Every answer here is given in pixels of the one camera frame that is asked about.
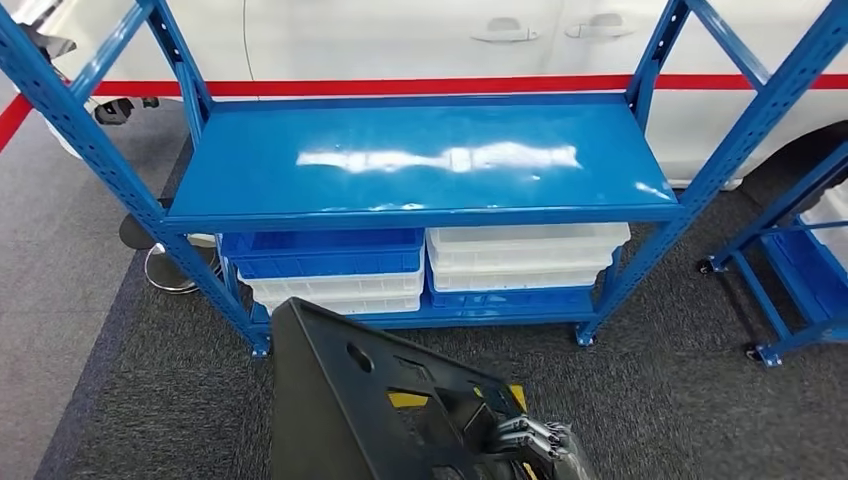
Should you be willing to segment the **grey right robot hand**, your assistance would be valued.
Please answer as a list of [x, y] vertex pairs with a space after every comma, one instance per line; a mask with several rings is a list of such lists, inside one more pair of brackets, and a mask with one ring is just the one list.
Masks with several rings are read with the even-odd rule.
[[541, 422], [521, 414], [498, 423], [486, 448], [491, 453], [516, 455], [536, 479], [599, 479], [570, 424]]

